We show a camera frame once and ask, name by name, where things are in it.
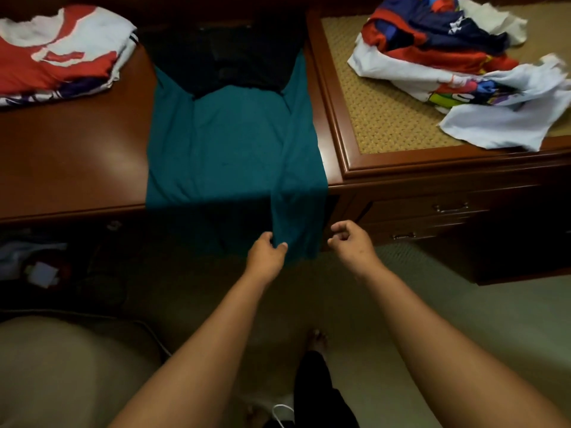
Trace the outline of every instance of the forearm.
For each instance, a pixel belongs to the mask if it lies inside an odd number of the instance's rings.
[[[264,282],[242,277],[204,324],[137,392],[111,427],[216,426],[264,289]]]
[[[569,427],[560,411],[383,267],[366,279],[403,360],[445,427]]]

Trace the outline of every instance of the teal fabric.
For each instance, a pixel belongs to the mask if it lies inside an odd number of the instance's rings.
[[[193,100],[156,74],[147,208],[199,253],[245,253],[271,230],[289,260],[316,255],[327,178],[303,54],[281,94],[230,85]]]

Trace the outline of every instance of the drawer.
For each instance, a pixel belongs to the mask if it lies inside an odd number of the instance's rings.
[[[362,224],[375,245],[397,241],[414,241],[436,237],[466,223],[478,212],[458,213],[449,216],[400,219],[376,224]]]
[[[369,201],[357,222],[360,225],[407,217],[429,217],[454,213],[482,212],[514,204],[539,192],[540,186],[492,189],[489,191],[447,192],[398,200]]]

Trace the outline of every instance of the black fabric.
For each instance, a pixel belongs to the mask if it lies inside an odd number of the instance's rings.
[[[141,31],[153,63],[196,99],[226,85],[281,92],[306,36],[303,15],[251,26]]]
[[[295,376],[296,428],[359,428],[357,419],[339,390],[333,388],[329,369],[318,352],[305,353]],[[291,422],[284,427],[294,426]],[[279,428],[269,421],[264,428]]]

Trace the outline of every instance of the drawer handle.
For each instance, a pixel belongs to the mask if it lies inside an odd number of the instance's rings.
[[[410,232],[408,234],[394,234],[391,236],[393,240],[399,240],[402,238],[415,238],[416,234],[414,232]]]
[[[443,209],[439,206],[439,204],[434,204],[434,206],[432,206],[432,208],[434,210],[437,211],[437,213],[451,213],[451,212],[461,212],[462,210],[466,210],[467,208],[469,208],[470,206],[468,205],[468,202],[463,202],[462,203],[462,207],[459,207],[457,209]]]

